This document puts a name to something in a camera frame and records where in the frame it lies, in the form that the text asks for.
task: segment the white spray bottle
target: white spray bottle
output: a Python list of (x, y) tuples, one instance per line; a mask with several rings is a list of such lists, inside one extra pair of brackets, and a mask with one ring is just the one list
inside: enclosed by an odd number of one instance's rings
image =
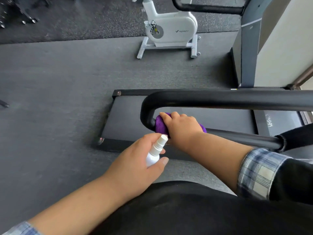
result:
[(162, 152), (162, 149), (167, 141), (167, 136), (162, 134), (161, 137), (152, 145), (146, 158), (147, 167), (155, 164), (160, 159), (160, 153)]

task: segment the shirt cuff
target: shirt cuff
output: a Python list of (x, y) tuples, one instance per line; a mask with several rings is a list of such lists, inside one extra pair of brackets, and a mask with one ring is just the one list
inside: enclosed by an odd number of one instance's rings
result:
[(251, 150), (241, 164), (237, 195), (268, 200), (276, 172), (288, 158), (291, 157), (269, 152), (266, 149)]
[(3, 235), (41, 235), (32, 225), (28, 222), (22, 222), (14, 226)]

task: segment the exercise bike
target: exercise bike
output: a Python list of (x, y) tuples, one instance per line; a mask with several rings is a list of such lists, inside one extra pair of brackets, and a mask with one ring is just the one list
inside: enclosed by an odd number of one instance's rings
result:
[(138, 59), (146, 49), (190, 48), (191, 58), (200, 55), (197, 52), (197, 41), (201, 39), (196, 35), (198, 23), (190, 11), (158, 14), (152, 0), (143, 0), (142, 4), (148, 16), (144, 22), (147, 36), (142, 41)]

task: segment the purple microfiber towel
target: purple microfiber towel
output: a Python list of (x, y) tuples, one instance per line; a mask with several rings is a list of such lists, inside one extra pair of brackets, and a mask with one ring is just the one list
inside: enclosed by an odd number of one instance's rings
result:
[[(205, 127), (201, 124), (199, 124), (199, 125), (201, 126), (203, 132), (206, 133), (207, 130), (205, 129)], [(168, 133), (168, 129), (167, 129), (167, 127), (166, 127), (165, 123), (163, 122), (163, 119), (160, 115), (158, 115), (156, 117), (156, 133), (166, 134), (168, 136), (168, 138), (171, 138), (169, 133)]]

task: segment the treadmill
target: treadmill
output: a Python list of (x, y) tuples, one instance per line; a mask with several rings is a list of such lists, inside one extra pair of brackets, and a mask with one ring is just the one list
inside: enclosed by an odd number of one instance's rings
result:
[[(181, 11), (197, 11), (223, 14), (238, 14), (245, 21), (262, 15), (262, 10), (270, 0), (248, 0), (244, 7), (219, 7), (208, 5), (182, 4), (173, 0), (174, 6)], [(242, 31), (242, 49), (254, 49), (249, 31)], [(255, 53), (243, 53), (241, 57), (242, 82), (254, 81), (256, 67)], [(301, 129), (308, 136), (311, 122), (303, 117), (303, 111), (313, 111), (313, 91), (286, 90), (283, 88), (239, 88), (229, 90), (114, 90), (113, 103), (105, 120), (101, 134), (96, 140), (100, 150), (122, 152), (143, 135), (154, 132), (153, 119), (159, 112), (177, 111), (179, 114), (194, 116), (207, 128), (208, 133), (230, 140), (269, 150), (282, 152), (284, 147), (281, 135), (290, 130)], [(149, 120), (144, 116), (145, 109), (153, 106)], [(171, 159), (192, 160), (177, 149), (166, 146), (166, 155)], [(292, 150), (289, 156), (308, 158), (308, 151)]]

